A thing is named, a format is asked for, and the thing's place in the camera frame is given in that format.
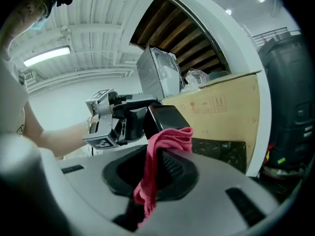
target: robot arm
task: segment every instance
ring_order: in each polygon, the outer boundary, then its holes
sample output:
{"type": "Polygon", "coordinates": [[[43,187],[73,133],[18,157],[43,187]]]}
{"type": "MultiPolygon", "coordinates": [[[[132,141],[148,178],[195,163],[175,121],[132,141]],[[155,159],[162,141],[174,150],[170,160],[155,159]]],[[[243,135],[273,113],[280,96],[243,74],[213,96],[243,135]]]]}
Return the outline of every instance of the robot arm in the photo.
{"type": "Polygon", "coordinates": [[[153,103],[159,104],[153,95],[117,95],[112,88],[98,91],[86,104],[93,116],[99,115],[99,122],[91,126],[83,140],[95,149],[116,148],[139,140],[144,135],[147,107],[153,103]]]}

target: metal railing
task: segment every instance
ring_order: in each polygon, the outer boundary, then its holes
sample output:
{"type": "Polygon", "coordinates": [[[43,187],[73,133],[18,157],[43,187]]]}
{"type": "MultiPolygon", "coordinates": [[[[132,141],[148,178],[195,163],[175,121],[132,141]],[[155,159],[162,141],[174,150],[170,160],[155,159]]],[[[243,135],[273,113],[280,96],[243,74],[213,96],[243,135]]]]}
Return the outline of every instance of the metal railing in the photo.
{"type": "Polygon", "coordinates": [[[266,42],[268,42],[268,40],[270,40],[271,38],[273,38],[279,34],[282,34],[284,32],[288,32],[287,27],[267,31],[265,33],[256,35],[252,38],[256,42],[257,46],[260,47],[260,46],[264,45],[266,42]]]}

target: plastic bag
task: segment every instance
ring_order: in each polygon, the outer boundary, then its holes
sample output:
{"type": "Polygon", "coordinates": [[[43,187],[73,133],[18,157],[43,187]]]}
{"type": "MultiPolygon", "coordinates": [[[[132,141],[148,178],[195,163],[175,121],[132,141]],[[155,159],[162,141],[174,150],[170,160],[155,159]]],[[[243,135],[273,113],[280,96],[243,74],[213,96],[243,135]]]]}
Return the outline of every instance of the plastic bag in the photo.
{"type": "Polygon", "coordinates": [[[201,70],[196,70],[191,68],[185,77],[186,81],[188,82],[187,85],[181,90],[182,92],[194,92],[199,91],[200,86],[209,82],[209,76],[205,72],[201,70]]]}

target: person's arm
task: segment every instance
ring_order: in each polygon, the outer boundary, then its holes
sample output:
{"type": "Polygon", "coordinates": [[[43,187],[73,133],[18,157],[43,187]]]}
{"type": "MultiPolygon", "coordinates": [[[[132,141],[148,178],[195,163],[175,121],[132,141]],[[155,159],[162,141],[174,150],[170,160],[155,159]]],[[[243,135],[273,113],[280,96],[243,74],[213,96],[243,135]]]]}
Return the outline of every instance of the person's arm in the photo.
{"type": "MultiPolygon", "coordinates": [[[[62,157],[86,143],[82,140],[87,134],[86,120],[68,128],[59,130],[44,130],[38,122],[29,102],[25,107],[25,127],[23,135],[30,138],[37,146],[50,149],[55,157],[62,157]]],[[[98,117],[93,117],[91,122],[98,122],[98,117]]]]}

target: wooden slats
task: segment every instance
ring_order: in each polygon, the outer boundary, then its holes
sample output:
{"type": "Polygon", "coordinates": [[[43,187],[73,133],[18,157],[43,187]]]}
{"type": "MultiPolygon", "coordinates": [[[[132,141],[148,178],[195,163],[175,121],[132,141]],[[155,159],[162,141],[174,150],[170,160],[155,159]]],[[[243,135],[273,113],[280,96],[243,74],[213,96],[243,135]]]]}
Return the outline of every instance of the wooden slats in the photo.
{"type": "Polygon", "coordinates": [[[137,44],[141,45],[141,43],[145,42],[146,36],[149,32],[149,29],[152,27],[152,25],[154,24],[155,20],[158,18],[158,15],[160,14],[160,12],[162,12],[166,6],[168,5],[167,0],[165,0],[161,7],[157,10],[157,12],[154,14],[154,16],[152,18],[150,18],[149,22],[147,23],[147,25],[145,26],[145,28],[143,29],[143,33],[142,35],[139,37],[137,44]]]}
{"type": "Polygon", "coordinates": [[[171,52],[176,54],[179,50],[181,50],[184,46],[189,44],[195,38],[199,37],[201,34],[202,33],[199,29],[194,30],[187,37],[185,37],[181,42],[179,42],[173,49],[171,49],[171,52]]]}
{"type": "Polygon", "coordinates": [[[205,70],[205,69],[207,69],[207,68],[209,68],[209,67],[211,67],[211,66],[214,66],[214,65],[216,65],[216,64],[219,64],[219,63],[220,63],[220,60],[217,59],[217,58],[215,58],[215,59],[213,59],[213,60],[211,60],[211,61],[205,63],[205,64],[202,65],[202,66],[196,67],[195,69],[198,69],[198,70],[203,71],[203,70],[205,70]]]}
{"type": "Polygon", "coordinates": [[[205,47],[207,47],[209,45],[210,45],[210,42],[207,39],[205,39],[205,40],[201,41],[200,43],[196,44],[194,47],[192,47],[187,52],[185,52],[184,54],[180,55],[177,58],[178,64],[182,63],[185,59],[189,58],[190,56],[192,56],[196,52],[200,51],[201,49],[203,49],[203,48],[205,48],[205,47]]]}
{"type": "Polygon", "coordinates": [[[192,24],[192,21],[187,18],[185,21],[183,21],[180,25],[176,27],[175,30],[172,31],[171,34],[167,36],[167,38],[160,44],[160,48],[165,49],[167,45],[182,31],[184,31],[188,26],[192,24]]]}
{"type": "Polygon", "coordinates": [[[150,39],[148,40],[146,46],[153,44],[155,41],[156,37],[161,34],[161,32],[167,27],[167,25],[179,14],[181,13],[181,10],[179,8],[176,8],[173,10],[171,14],[169,14],[165,20],[160,24],[160,26],[157,28],[157,30],[152,34],[150,39]]]}
{"type": "Polygon", "coordinates": [[[131,43],[145,49],[157,47],[172,52],[182,74],[194,69],[211,72],[225,70],[208,36],[178,5],[169,0],[154,0],[143,15],[131,43]]]}
{"type": "Polygon", "coordinates": [[[192,61],[188,62],[186,65],[181,67],[181,71],[185,72],[186,70],[190,69],[192,66],[198,64],[199,62],[212,57],[213,55],[215,55],[215,51],[213,49],[201,54],[200,56],[198,56],[197,58],[193,59],[192,61]]]}

